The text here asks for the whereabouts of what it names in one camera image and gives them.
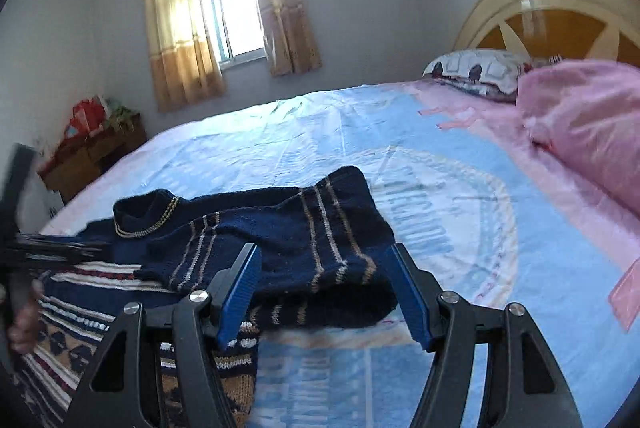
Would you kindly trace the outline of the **person's left hand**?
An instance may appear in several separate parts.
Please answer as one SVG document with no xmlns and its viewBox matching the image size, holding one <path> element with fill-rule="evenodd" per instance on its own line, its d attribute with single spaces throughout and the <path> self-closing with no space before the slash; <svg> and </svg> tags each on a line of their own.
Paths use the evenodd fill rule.
<svg viewBox="0 0 640 428">
<path fill-rule="evenodd" d="M 22 356 L 32 352 L 38 341 L 42 291 L 43 284 L 39 280 L 32 281 L 26 304 L 14 315 L 14 323 L 9 328 L 10 347 Z"/>
</svg>

